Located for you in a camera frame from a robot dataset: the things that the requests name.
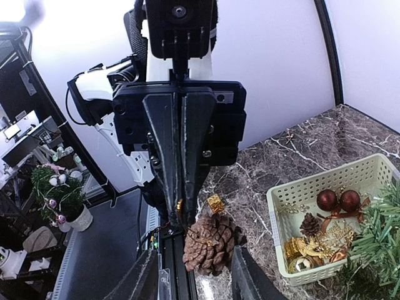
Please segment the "small green christmas tree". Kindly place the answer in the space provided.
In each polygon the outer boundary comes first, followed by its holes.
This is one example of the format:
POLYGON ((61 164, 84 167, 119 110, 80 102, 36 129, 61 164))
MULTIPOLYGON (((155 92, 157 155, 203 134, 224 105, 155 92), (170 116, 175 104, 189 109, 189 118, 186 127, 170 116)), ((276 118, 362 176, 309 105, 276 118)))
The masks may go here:
POLYGON ((361 230, 337 272, 344 299, 399 299, 399 183, 361 210, 361 230))

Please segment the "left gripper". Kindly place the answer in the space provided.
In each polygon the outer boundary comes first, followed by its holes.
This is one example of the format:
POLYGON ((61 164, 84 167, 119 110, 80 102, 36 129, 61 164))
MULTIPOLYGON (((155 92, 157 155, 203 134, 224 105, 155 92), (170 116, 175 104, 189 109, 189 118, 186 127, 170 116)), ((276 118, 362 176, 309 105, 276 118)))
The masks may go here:
POLYGON ((124 154, 147 149, 162 183, 172 224, 179 224, 180 158, 184 224, 196 215, 200 164, 236 162, 244 135, 246 90, 235 81, 120 84, 112 99, 117 140, 124 154))

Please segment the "large brown pine cone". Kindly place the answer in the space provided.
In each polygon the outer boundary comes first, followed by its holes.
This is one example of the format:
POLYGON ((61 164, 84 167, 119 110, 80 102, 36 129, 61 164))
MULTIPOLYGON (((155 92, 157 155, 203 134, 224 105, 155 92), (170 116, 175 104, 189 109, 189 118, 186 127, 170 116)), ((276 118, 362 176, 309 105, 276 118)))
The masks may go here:
POLYGON ((230 269, 236 246, 247 243, 243 229, 223 214, 200 217, 187 231, 182 262, 186 271, 218 276, 230 269))

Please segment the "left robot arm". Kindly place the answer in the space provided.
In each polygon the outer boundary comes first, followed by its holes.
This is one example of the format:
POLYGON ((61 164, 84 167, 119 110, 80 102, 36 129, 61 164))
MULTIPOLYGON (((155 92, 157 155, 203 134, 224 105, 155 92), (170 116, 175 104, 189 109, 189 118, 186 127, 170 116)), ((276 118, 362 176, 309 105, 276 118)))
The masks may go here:
POLYGON ((67 95, 122 154, 146 202, 187 228, 210 169, 236 162, 246 90, 211 80, 216 1, 136 1, 124 24, 132 54, 79 73, 67 95))

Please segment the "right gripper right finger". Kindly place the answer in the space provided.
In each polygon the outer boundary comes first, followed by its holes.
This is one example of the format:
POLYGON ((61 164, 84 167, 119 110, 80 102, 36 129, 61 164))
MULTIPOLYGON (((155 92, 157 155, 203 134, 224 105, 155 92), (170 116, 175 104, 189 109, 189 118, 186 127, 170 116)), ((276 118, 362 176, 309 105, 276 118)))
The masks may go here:
POLYGON ((269 280, 246 247, 235 246, 231 265, 232 298, 252 300, 286 299, 269 280))

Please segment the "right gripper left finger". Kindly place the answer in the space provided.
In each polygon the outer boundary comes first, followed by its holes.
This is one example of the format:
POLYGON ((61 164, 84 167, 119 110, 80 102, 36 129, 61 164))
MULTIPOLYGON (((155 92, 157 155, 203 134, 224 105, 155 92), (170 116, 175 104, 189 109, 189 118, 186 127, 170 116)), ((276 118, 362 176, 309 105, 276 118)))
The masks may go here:
POLYGON ((158 252, 145 250, 105 299, 157 299, 158 252))

